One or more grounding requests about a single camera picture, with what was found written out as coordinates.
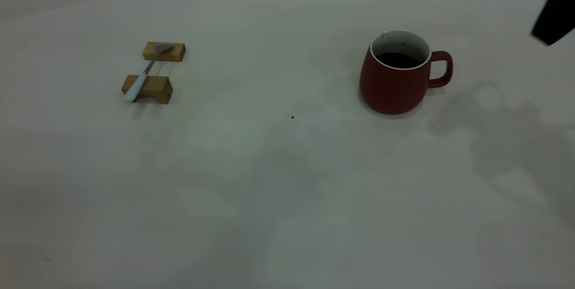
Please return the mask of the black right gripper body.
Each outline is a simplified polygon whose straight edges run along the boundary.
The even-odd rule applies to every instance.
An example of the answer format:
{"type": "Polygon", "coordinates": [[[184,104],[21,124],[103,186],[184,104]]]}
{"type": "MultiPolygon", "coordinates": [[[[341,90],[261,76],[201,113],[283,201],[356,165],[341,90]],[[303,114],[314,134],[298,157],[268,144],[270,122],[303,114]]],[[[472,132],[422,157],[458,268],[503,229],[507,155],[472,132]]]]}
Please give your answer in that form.
{"type": "Polygon", "coordinates": [[[575,27],[575,0],[546,0],[531,35],[551,46],[575,27]]]}

